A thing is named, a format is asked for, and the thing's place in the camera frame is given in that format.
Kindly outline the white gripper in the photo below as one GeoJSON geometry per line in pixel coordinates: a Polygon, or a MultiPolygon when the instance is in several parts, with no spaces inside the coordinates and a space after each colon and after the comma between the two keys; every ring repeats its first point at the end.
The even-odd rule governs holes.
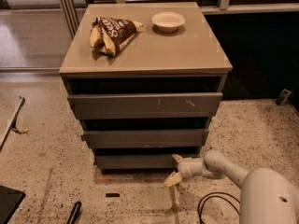
{"type": "Polygon", "coordinates": [[[173,159],[178,163],[178,172],[172,172],[164,181],[167,188],[175,186],[184,178],[202,176],[204,171],[203,158],[182,158],[178,154],[172,154],[173,159]]]}

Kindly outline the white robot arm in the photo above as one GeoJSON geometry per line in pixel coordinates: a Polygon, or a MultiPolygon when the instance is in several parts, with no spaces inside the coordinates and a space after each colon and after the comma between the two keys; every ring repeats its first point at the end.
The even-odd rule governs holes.
{"type": "Polygon", "coordinates": [[[280,173],[267,168],[247,171],[209,150],[203,158],[173,154],[178,170],[164,181],[169,188],[197,175],[208,179],[229,178],[240,188],[239,224],[298,224],[299,189],[280,173]]]}

